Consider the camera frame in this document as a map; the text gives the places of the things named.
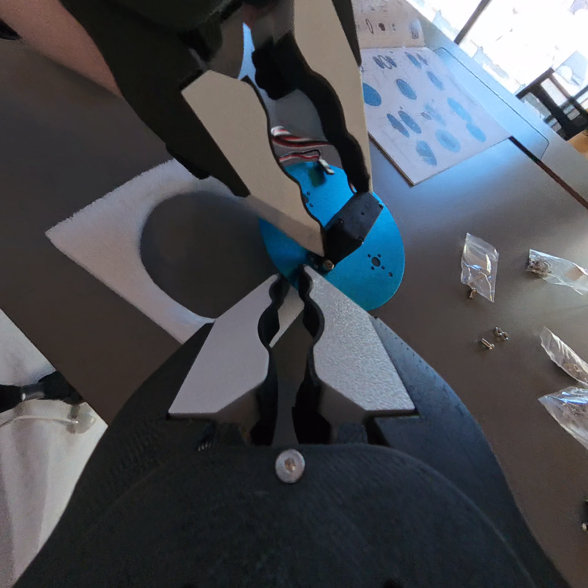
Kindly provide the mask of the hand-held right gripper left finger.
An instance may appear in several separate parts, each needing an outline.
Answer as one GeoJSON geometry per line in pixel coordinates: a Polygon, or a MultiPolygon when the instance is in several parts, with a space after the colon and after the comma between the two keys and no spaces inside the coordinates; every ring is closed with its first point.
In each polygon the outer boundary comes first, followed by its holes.
{"type": "Polygon", "coordinates": [[[214,322],[169,408],[169,417],[233,423],[254,445],[271,445],[277,419],[277,374],[270,342],[286,279],[261,283],[214,322]]]}

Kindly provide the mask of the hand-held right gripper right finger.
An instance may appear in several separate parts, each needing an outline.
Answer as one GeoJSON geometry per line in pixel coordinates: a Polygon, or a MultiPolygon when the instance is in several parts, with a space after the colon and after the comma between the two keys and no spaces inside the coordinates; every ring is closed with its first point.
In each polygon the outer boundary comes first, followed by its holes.
{"type": "Polygon", "coordinates": [[[346,424],[414,415],[374,317],[310,266],[300,267],[298,291],[312,338],[295,400],[298,442],[326,445],[346,424]]]}

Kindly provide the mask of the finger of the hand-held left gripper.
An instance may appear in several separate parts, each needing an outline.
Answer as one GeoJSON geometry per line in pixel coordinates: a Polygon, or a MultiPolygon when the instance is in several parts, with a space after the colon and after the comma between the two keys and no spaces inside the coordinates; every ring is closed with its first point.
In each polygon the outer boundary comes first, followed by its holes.
{"type": "Polygon", "coordinates": [[[252,17],[255,82],[272,100],[300,91],[349,183],[370,192],[371,160],[350,1],[268,1],[252,17]]]}
{"type": "Polygon", "coordinates": [[[314,254],[325,254],[322,225],[273,150],[263,101],[248,81],[209,70],[182,95],[245,187],[259,217],[314,254]]]}

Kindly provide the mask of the blue round metal plate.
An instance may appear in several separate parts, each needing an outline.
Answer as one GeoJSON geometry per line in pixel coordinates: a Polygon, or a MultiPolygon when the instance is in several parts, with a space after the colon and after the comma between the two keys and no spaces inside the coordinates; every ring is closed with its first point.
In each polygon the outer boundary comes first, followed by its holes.
{"type": "MultiPolygon", "coordinates": [[[[344,171],[332,166],[330,175],[316,163],[286,166],[286,172],[298,181],[306,207],[326,225],[352,197],[344,171]]],[[[282,231],[263,219],[261,236],[276,269],[297,285],[297,271],[310,261],[308,252],[282,231]]],[[[405,269],[405,250],[392,214],[383,207],[378,219],[360,248],[330,271],[326,279],[366,311],[385,305],[398,290],[405,269]]]]}

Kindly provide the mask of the black servo motor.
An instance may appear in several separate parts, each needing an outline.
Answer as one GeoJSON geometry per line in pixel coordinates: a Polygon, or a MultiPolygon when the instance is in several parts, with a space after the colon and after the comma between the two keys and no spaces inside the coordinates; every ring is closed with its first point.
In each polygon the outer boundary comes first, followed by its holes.
{"type": "Polygon", "coordinates": [[[356,192],[325,228],[325,255],[336,266],[366,240],[383,210],[373,192],[356,192]]]}

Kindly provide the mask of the person's left forearm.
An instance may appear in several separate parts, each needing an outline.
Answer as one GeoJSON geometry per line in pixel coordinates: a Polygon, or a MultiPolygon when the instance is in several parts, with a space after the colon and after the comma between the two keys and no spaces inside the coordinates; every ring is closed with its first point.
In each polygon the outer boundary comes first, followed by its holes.
{"type": "Polygon", "coordinates": [[[1,21],[40,54],[122,97],[98,47],[60,1],[1,1],[1,21]]]}

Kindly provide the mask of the dark grey desk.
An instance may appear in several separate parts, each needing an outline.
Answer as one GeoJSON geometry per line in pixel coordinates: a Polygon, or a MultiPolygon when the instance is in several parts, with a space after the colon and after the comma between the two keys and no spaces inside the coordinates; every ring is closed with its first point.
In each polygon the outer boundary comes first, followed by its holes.
{"type": "MultiPolygon", "coordinates": [[[[406,248],[401,287],[376,315],[460,396],[535,537],[572,586],[587,587],[587,451],[538,402],[570,385],[539,333],[586,358],[587,297],[525,271],[530,248],[587,267],[587,208],[511,141],[416,187],[371,155],[406,248]],[[461,282],[467,233],[499,253],[493,303],[469,299],[461,282]]],[[[45,231],[165,158],[121,100],[1,41],[1,309],[107,422],[179,344],[45,231]]]]}

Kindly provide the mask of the assembly instruction booklet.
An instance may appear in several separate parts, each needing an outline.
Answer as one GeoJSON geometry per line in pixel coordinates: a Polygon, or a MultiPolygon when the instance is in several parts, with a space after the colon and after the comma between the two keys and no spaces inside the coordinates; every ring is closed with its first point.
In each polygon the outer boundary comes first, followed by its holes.
{"type": "Polygon", "coordinates": [[[411,185],[510,138],[426,47],[401,1],[352,1],[366,127],[411,185]]]}

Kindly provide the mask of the small clear bag of screws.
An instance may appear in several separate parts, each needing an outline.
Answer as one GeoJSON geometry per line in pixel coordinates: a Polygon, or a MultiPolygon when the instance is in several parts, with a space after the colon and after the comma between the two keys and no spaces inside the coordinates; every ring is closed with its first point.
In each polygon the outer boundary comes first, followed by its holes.
{"type": "Polygon", "coordinates": [[[587,388],[570,386],[539,398],[555,421],[587,449],[587,388]]]}
{"type": "Polygon", "coordinates": [[[530,249],[526,271],[550,284],[587,294],[587,269],[572,261],[530,249]]]}
{"type": "Polygon", "coordinates": [[[540,343],[550,360],[567,375],[587,388],[587,361],[556,336],[550,329],[543,327],[540,343]]]}
{"type": "Polygon", "coordinates": [[[499,261],[497,249],[470,233],[466,234],[461,258],[461,282],[469,290],[477,289],[477,295],[489,302],[495,301],[496,276],[499,261]]]}

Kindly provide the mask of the white foam sheet with hole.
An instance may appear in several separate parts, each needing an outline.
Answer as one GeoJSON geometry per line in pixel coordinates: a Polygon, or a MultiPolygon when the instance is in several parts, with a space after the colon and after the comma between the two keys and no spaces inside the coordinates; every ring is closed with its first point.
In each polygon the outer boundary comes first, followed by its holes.
{"type": "Polygon", "coordinates": [[[218,180],[196,179],[175,160],[47,237],[180,343],[276,273],[254,212],[218,180]]]}

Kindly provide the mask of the person's white shirt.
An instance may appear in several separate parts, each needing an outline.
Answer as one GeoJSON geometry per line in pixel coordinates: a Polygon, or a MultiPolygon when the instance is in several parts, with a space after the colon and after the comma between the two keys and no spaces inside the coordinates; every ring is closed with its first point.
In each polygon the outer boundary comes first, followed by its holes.
{"type": "Polygon", "coordinates": [[[48,539],[106,428],[1,311],[1,587],[48,539]]]}

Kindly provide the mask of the dark background chair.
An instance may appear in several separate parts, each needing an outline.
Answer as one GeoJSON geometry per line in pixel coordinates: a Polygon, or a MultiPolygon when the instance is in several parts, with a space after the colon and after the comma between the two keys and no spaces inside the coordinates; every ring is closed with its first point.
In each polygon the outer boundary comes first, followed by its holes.
{"type": "Polygon", "coordinates": [[[587,84],[549,68],[520,89],[516,98],[530,106],[558,136],[569,141],[587,131],[587,84]]]}

